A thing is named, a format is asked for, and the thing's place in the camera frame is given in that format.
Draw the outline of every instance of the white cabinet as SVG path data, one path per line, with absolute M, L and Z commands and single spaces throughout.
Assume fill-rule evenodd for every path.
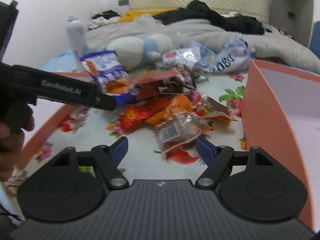
M 303 46 L 308 47 L 313 23 L 320 20 L 320 0 L 272 0 L 271 21 L 286 28 Z

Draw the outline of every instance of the chip bag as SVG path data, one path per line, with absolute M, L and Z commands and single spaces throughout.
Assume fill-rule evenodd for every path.
M 161 111 L 170 104 L 169 100 L 156 98 L 142 106 L 129 106 L 119 116 L 120 124 L 124 131 L 133 132 L 143 125 L 143 121 L 153 114 Z
M 192 112 L 191 103 L 184 94 L 178 94 L 171 99 L 170 104 L 165 109 L 155 113 L 145 122 L 156 126 L 172 118 L 173 114 L 183 111 Z
M 123 70 L 115 51 L 90 53 L 81 57 L 80 61 L 100 85 L 102 93 L 113 96 L 117 105 L 135 100 L 137 86 L 128 84 L 129 74 Z

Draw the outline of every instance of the pillow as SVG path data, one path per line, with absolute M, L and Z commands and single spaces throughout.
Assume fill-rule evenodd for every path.
M 164 10 L 137 10 L 137 11 L 127 11 L 125 13 L 125 15 L 118 21 L 118 23 L 124 23 L 124 22 L 132 22 L 135 21 L 137 18 L 139 18 L 141 15 L 144 14 L 151 14 L 153 15 L 157 15 L 163 12 L 168 12 L 168 11 L 174 11 L 175 8 L 171 8 L 171 9 L 164 9 Z

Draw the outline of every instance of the floral bedsheet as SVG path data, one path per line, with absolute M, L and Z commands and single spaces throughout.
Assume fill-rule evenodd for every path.
M 206 138 L 215 145 L 229 145 L 235 150 L 245 150 L 240 104 L 244 96 L 248 73 L 213 75 L 209 82 L 199 84 L 197 89 L 211 98 L 230 106 L 238 122 L 210 120 L 213 131 Z M 129 151 L 119 164 L 120 171 L 130 183 L 134 179 L 191 179 L 193 182 L 207 168 L 195 150 L 195 143 L 181 146 L 167 155 L 160 153 L 153 127 L 145 124 L 134 133 L 126 135 L 117 121 L 118 114 L 127 108 L 119 106 L 113 112 L 79 107 L 44 142 L 23 171 L 15 170 L 6 188 L 15 195 L 17 187 L 58 154 L 65 147 L 77 151 L 89 151 L 96 145 L 113 144 L 119 137 L 127 136 Z M 90 167 L 80 167 L 90 172 Z

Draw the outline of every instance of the blue plush toy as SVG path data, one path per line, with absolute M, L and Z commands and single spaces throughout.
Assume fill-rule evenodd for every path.
M 123 37 L 112 41 L 107 50 L 118 54 L 119 62 L 130 71 L 141 63 L 161 61 L 164 53 L 174 49 L 172 40 L 164 34 L 153 34 L 143 40 L 137 37 Z

